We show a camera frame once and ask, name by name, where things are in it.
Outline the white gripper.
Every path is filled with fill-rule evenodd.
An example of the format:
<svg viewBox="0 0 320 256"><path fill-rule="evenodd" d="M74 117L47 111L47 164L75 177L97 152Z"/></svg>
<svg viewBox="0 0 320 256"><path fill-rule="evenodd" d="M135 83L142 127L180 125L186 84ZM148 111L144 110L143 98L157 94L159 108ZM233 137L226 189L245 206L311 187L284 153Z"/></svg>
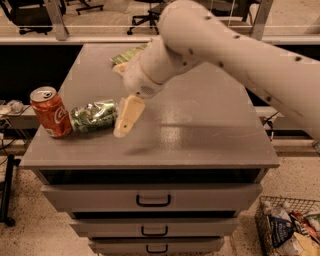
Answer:
<svg viewBox="0 0 320 256"><path fill-rule="evenodd" d="M124 87L130 94L119 102L118 117L113 130L113 135L117 138L125 137L132 130L145 109L143 99L154 97L164 88L143 70L143 57L144 51L140 51L129 62L115 64L112 67L112 71L123 78Z"/></svg>

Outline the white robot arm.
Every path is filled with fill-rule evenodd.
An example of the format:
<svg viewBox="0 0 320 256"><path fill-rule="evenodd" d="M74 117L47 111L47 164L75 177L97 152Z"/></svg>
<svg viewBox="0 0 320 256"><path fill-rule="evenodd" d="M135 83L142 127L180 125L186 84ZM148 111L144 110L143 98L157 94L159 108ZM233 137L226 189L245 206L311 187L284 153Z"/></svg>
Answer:
<svg viewBox="0 0 320 256"><path fill-rule="evenodd" d="M148 98L176 75L208 62L320 139L320 62L241 35L201 4L176 0L163 10L160 35L116 69L129 96L120 101L114 135L126 136Z"/></svg>

